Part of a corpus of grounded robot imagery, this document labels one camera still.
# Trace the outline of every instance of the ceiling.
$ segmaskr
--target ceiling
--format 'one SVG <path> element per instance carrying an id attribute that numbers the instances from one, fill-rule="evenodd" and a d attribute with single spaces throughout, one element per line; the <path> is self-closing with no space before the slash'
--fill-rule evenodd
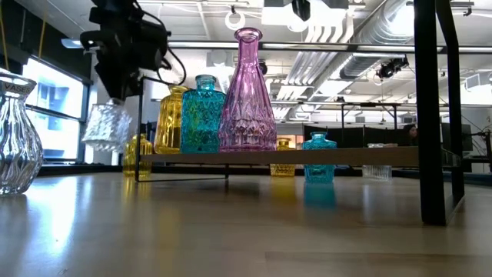
<path id="1" fill-rule="evenodd" d="M 366 8 L 357 10 L 354 15 L 354 25 L 357 27 L 382 0 L 365 0 Z M 81 32 L 97 29 L 98 26 L 88 21 L 88 13 L 93 6 L 91 0 L 17 0 L 29 11 L 40 18 L 45 17 L 47 23 L 54 26 L 68 37 L 78 38 Z M 241 8 L 242 11 L 251 12 L 256 17 L 261 17 L 263 0 L 249 1 L 249 8 Z M 456 30 L 461 45 L 492 45 L 492 1 L 474 0 L 474 15 L 464 17 L 460 15 L 463 10 L 456 10 L 454 16 Z M 224 23 L 224 17 L 229 7 L 211 7 L 203 5 L 204 18 L 202 20 L 199 7 L 196 5 L 146 5 L 142 8 L 153 15 L 158 16 L 172 32 L 171 40 L 213 40 L 232 41 L 234 31 L 230 30 Z M 246 26 L 259 28 L 263 32 L 263 41 L 268 42 L 301 42 L 305 40 L 307 32 L 296 33 L 288 30 L 286 26 L 262 25 L 261 20 L 253 16 L 246 16 Z M 445 44 L 441 30 L 437 26 L 438 44 Z M 194 82 L 194 75 L 205 70 L 205 59 L 207 51 L 177 51 L 178 56 L 188 68 L 191 76 L 187 82 Z M 268 66 L 270 75 L 286 75 L 292 68 L 298 54 L 296 52 L 261 52 L 260 58 L 264 59 Z M 374 77 L 375 70 L 379 65 L 369 70 L 348 87 L 350 91 L 339 92 L 348 102 L 377 101 L 384 98 L 386 102 L 402 102 L 407 100 L 414 102 L 414 98 L 408 96 L 415 92 L 414 57 L 408 56 L 410 68 L 405 68 L 397 73 L 394 78 L 387 80 L 382 85 L 380 80 Z M 446 73 L 446 56 L 439 56 L 438 63 L 440 72 Z M 476 70 L 492 70 L 492 55 L 462 55 L 460 57 L 462 77 L 472 75 Z M 440 78 L 440 94 L 443 101 L 447 101 L 447 74 Z"/>

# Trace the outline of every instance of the clear glass jar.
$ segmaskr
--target clear glass jar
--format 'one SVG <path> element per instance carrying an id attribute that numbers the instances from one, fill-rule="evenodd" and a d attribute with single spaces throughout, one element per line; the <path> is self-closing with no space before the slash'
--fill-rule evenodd
<path id="1" fill-rule="evenodd" d="M 0 195 L 24 193 L 43 163 L 41 139 L 25 112 L 36 82 L 0 72 Z"/>
<path id="2" fill-rule="evenodd" d="M 158 154 L 178 154 L 181 141 L 181 109 L 184 86 L 171 87 L 171 94 L 161 100 L 155 132 L 154 150 Z"/>
<path id="3" fill-rule="evenodd" d="M 125 144 L 125 155 L 123 157 L 123 174 L 127 177 L 135 176 L 135 150 L 137 148 L 137 135 Z M 145 134 L 140 134 L 140 155 L 151 155 L 152 144 L 145 138 Z M 147 177 L 151 174 L 152 163 L 140 161 L 138 176 Z"/>
<path id="4" fill-rule="evenodd" d="M 383 143 L 369 143 L 368 148 L 383 148 Z M 368 179 L 391 180 L 391 165 L 363 165 L 362 176 Z"/>
<path id="5" fill-rule="evenodd" d="M 289 147 L 290 138 L 279 138 L 277 151 L 295 150 Z M 295 175 L 295 165 L 270 165 L 270 174 L 277 177 L 293 177 Z"/>
<path id="6" fill-rule="evenodd" d="M 197 89 L 183 93 L 180 152 L 216 153 L 225 94 L 215 91 L 214 76 L 199 75 L 196 81 Z"/>
<path id="7" fill-rule="evenodd" d="M 326 132 L 312 132 L 312 139 L 302 144 L 303 150 L 335 149 L 337 143 L 325 139 Z M 306 182 L 332 183 L 334 165 L 304 165 Z"/>
<path id="8" fill-rule="evenodd" d="M 131 122 L 124 104 L 116 98 L 106 104 L 94 104 L 81 141 L 96 151 L 123 153 Z"/>
<path id="9" fill-rule="evenodd" d="M 241 28 L 238 66 L 225 97 L 218 131 L 219 152 L 274 151 L 277 129 L 258 61 L 261 32 Z"/>

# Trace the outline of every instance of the teal glass vase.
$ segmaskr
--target teal glass vase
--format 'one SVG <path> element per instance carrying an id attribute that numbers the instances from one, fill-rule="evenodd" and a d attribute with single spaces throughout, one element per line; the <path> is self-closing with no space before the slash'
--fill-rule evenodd
<path id="1" fill-rule="evenodd" d="M 198 75 L 196 81 L 196 89 L 183 93 L 180 152 L 216 153 L 225 94 L 215 91 L 214 76 Z"/>
<path id="2" fill-rule="evenodd" d="M 312 132 L 311 140 L 302 144 L 302 150 L 335 149 L 337 143 L 325 139 L 326 132 Z M 334 165 L 304 165 L 306 182 L 332 183 L 334 178 Z"/>

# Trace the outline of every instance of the table surface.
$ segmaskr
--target table surface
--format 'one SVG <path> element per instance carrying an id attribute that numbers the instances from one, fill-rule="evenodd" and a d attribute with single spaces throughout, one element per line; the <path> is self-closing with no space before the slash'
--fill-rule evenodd
<path id="1" fill-rule="evenodd" d="M 0 276 L 490 276 L 490 189 L 467 186 L 438 228 L 421 224 L 418 180 L 229 185 L 38 178 L 0 198 Z"/>

